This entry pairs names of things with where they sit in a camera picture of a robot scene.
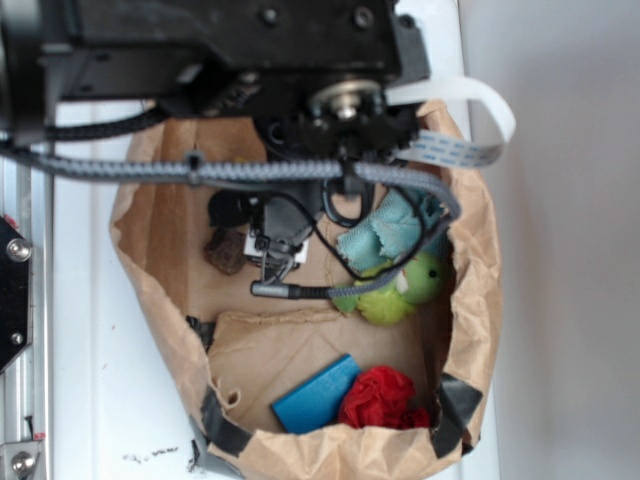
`red mesh sponge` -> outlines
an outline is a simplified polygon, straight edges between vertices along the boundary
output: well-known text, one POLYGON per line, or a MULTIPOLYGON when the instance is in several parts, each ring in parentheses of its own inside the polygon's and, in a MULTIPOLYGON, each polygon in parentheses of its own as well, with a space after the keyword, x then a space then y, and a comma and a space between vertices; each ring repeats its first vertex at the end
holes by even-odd
POLYGON ((407 411, 407 401, 415 394, 406 375, 391 367, 374 367, 358 375, 342 401, 338 421, 353 428, 428 428, 431 422, 424 408, 407 411))

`gray cable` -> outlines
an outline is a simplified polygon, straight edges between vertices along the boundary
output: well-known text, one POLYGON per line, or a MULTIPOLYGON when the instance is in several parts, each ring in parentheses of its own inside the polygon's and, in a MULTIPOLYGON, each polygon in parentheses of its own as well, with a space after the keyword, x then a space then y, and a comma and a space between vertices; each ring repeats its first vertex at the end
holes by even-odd
MULTIPOLYGON (((260 186, 268 189, 277 188, 273 182, 323 180, 340 178, 343 175, 342 164, 337 160, 271 163, 201 162, 194 164, 189 164, 189 162, 85 161, 34 153, 27 149, 17 149, 6 143, 0 143, 0 154, 47 173, 102 182, 188 183, 251 190, 260 186)), ((363 162, 354 163, 353 171, 357 176, 370 183, 424 190, 434 195, 445 205, 447 213, 427 236, 424 242, 425 246, 432 239, 444 233, 451 222, 460 216, 460 205, 457 200, 447 185, 434 175, 363 162)), ((329 288, 327 294, 330 298, 337 298, 361 295, 377 290, 393 280, 401 269, 402 266, 399 265, 398 268, 390 270, 387 274, 366 285, 329 288)))

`green plush toy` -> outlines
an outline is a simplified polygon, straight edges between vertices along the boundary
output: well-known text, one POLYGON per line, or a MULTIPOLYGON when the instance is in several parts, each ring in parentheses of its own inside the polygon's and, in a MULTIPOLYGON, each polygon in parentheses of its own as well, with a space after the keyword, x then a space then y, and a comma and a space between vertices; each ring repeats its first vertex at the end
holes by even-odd
MULTIPOLYGON (((372 276, 391 265, 391 261, 363 272, 372 276)), ((362 316, 375 325, 393 325, 415 311, 415 307, 438 296, 448 270, 435 256, 419 253, 402 269, 401 273, 384 287, 360 296, 333 299, 333 304, 344 313, 358 309, 362 316)), ((355 282, 363 285, 366 282, 355 282)))

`wire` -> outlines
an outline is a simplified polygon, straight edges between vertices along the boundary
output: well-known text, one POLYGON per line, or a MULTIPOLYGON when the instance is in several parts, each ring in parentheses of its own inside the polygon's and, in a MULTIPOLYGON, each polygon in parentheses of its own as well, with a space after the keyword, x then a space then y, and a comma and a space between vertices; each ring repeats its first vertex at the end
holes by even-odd
POLYGON ((81 142, 126 135, 151 128, 170 117, 159 107, 153 107, 139 115, 113 122, 77 125, 72 127, 47 127, 45 139, 50 142, 81 142))
MULTIPOLYGON (((0 155, 13 158, 19 163, 50 174, 81 180, 121 183, 186 183, 192 186, 224 185, 225 188, 244 191, 251 188, 270 190, 274 188, 274 185, 283 182, 325 180, 340 178, 344 175, 343 165, 337 160, 302 160, 287 163, 83 161, 35 153, 27 148, 15 147, 9 141, 0 142, 0 155)), ((444 233, 448 225, 461 213, 460 205, 449 188, 442 180, 426 172, 355 162, 352 173, 368 183, 379 182, 390 187, 416 188, 438 198, 444 204, 447 213, 423 239, 422 243, 426 244, 444 233)), ((416 244, 414 249, 419 249, 421 246, 416 244)), ((379 275, 372 277, 374 280, 366 279, 370 283, 365 285, 328 289, 326 287, 298 287, 301 296, 297 296, 297 298, 336 298, 377 290, 400 272, 402 264, 398 263, 388 268, 386 273, 381 271, 379 275)))
POLYGON ((408 253, 406 253, 404 256, 401 257, 401 260, 398 263, 391 265, 389 267, 385 267, 379 272, 377 272, 375 275, 367 276, 367 277, 360 275, 358 272, 352 269, 351 266, 349 266, 349 263, 342 257, 342 255, 340 255, 340 253, 336 250, 336 248, 333 245, 331 245, 329 240, 327 240, 327 238, 322 234, 311 212, 309 212, 309 210, 307 210, 307 208, 304 205, 302 205, 302 203, 300 203, 295 197, 282 192, 274 192, 270 196, 274 198, 282 198, 283 200, 286 200, 291 205, 296 207, 296 209, 305 217, 307 222, 309 222, 309 225, 313 229, 313 232, 316 234, 320 242, 322 242, 322 244, 329 251, 329 253, 331 253, 331 255, 336 260, 338 260, 338 262, 340 262, 340 265, 346 270, 346 272, 349 274, 349 276, 351 276, 351 278, 358 281, 370 282, 370 281, 380 279, 383 275, 385 275, 388 272, 396 271, 404 268, 404 266, 418 252, 420 252, 422 248, 422 244, 427 236, 427 231, 428 231, 427 224, 420 212, 420 207, 418 206, 418 204, 411 198, 411 196, 403 188, 400 188, 400 187, 392 187, 392 188, 396 190, 400 194, 400 196, 409 204, 409 206, 413 210, 413 214, 418 218, 418 222, 420 223, 420 236, 418 240, 415 242, 415 244, 411 247, 411 249, 409 249, 408 253))

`black metal bracket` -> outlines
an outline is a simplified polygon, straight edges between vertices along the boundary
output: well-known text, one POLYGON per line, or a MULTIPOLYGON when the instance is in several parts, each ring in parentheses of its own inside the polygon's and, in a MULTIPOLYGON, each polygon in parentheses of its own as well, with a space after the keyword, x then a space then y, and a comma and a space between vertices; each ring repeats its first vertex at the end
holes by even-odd
POLYGON ((0 218, 0 373, 31 343, 31 245, 0 218))

